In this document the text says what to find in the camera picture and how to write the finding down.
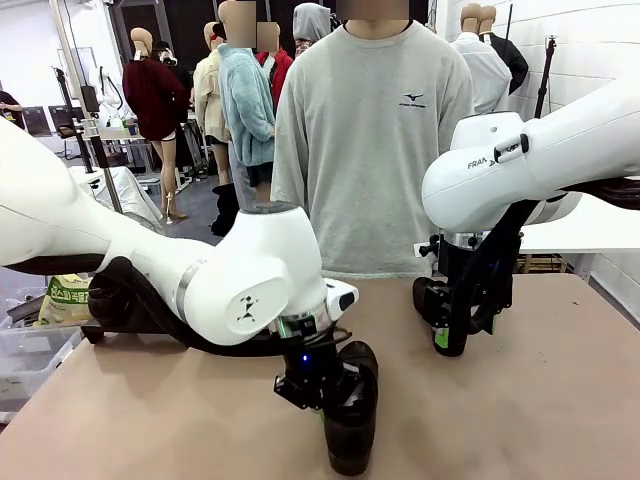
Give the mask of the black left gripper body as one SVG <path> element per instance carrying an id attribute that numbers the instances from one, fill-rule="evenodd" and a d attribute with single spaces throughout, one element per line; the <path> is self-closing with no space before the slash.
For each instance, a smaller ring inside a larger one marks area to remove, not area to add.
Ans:
<path id="1" fill-rule="evenodd" d="M 294 348 L 283 355 L 284 372 L 274 381 L 274 392 L 298 408 L 335 410 L 350 400 L 350 373 L 344 366 L 347 348 L 335 344 Z"/>

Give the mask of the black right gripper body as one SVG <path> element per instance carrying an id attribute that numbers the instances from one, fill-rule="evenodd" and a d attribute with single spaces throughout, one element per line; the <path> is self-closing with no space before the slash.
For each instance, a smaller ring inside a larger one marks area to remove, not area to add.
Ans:
<path id="1" fill-rule="evenodd" d="M 514 267 L 512 246 L 499 246 L 486 253 L 481 247 L 469 250 L 444 243 L 439 270 L 452 290 L 460 289 L 464 279 L 472 280 L 467 284 L 469 315 L 472 321 L 477 321 L 477 308 L 484 296 L 511 294 L 513 302 Z"/>

